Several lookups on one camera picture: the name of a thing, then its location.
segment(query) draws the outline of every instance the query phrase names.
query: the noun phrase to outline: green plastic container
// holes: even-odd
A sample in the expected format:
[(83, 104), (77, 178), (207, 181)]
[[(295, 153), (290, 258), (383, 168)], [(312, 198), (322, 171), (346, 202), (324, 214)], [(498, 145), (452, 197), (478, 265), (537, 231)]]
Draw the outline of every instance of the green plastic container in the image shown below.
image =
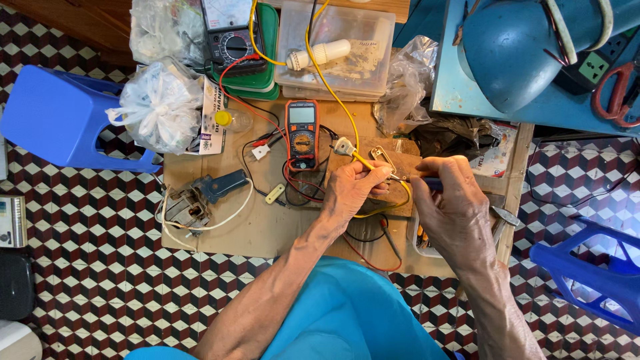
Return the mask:
[[(264, 53), (270, 58), (276, 57), (276, 44), (278, 42), (278, 13), (273, 6), (258, 3), (258, 16), (262, 27), (262, 41)], [(275, 65), (268, 63), (267, 70), (260, 74), (236, 77), (224, 77), (223, 85), (231, 95), (247, 97), (256, 100), (272, 101), (280, 95), (280, 85), (273, 81)], [(216, 81), (220, 75), (213, 73)]]

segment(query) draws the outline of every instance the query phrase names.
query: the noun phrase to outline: plastic bag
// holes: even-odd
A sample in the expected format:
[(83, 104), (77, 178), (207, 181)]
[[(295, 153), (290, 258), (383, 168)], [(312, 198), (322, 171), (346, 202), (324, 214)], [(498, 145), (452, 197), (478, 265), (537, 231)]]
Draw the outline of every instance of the plastic bag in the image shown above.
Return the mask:
[(431, 95), (437, 51), (437, 42), (418, 35), (391, 59), (387, 91), (373, 109), (386, 135), (408, 133), (431, 121), (420, 101)]
[(125, 125), (138, 144), (155, 152), (182, 154), (198, 134), (202, 115), (199, 76), (173, 58), (143, 68), (125, 84), (121, 108), (107, 109), (109, 121)]
[(448, 157), (464, 155), (469, 161), (500, 145), (502, 130), (489, 119), (431, 114), (431, 123), (415, 128), (420, 141), (420, 156)]
[(133, 0), (133, 58), (151, 64), (165, 56), (194, 67), (204, 66), (206, 49), (200, 0)]

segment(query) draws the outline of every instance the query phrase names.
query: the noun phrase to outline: human hand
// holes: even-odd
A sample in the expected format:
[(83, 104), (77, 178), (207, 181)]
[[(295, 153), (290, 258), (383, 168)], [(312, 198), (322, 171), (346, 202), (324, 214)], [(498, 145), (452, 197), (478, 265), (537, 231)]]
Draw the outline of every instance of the human hand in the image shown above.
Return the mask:
[(411, 178), (413, 201), (430, 242), (459, 277), (487, 269), (496, 257), (489, 199), (476, 183), (468, 160), (464, 156), (425, 158), (415, 168), (422, 176), (439, 177), (444, 188), (442, 195), (432, 195), (421, 178)]
[(384, 195), (389, 185), (383, 181), (391, 174), (391, 167), (383, 161), (369, 162), (374, 170), (359, 161), (339, 167), (331, 174), (327, 184), (320, 217), (343, 233), (349, 220), (362, 207), (367, 195)]

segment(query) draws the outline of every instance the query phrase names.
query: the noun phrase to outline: blue plastic stool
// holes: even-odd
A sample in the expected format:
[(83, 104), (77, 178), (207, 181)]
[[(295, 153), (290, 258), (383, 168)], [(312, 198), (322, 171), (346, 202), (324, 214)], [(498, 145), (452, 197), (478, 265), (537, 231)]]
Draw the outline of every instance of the blue plastic stool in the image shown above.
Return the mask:
[(116, 93), (123, 85), (45, 69), (22, 68), (4, 109), (0, 133), (50, 163), (61, 167), (156, 172), (154, 152), (139, 160), (118, 159), (95, 148), (109, 125), (104, 110), (119, 108)]
[[(562, 292), (561, 299), (590, 310), (608, 322), (640, 335), (640, 267), (631, 260), (623, 245), (624, 243), (640, 249), (640, 239), (602, 226), (586, 217), (573, 219), (585, 224), (586, 227), (554, 247), (534, 245), (529, 251), (531, 261), (551, 273), (558, 289)], [(571, 256), (572, 249), (599, 234), (617, 240), (626, 259), (611, 256), (609, 268), (604, 269)], [(573, 296), (563, 276), (588, 286), (601, 295), (591, 302), (578, 300)], [(617, 302), (629, 314), (631, 320), (600, 307), (600, 304), (607, 299)]]

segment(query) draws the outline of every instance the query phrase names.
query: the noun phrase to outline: blue clothing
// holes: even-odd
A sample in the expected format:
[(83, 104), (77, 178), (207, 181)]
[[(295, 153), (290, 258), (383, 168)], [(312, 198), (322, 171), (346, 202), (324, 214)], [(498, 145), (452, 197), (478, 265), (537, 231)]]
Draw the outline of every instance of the blue clothing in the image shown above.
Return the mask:
[[(194, 360), (167, 347), (126, 360)], [(387, 279), (349, 260), (323, 256), (262, 359), (429, 359), (448, 357)]]

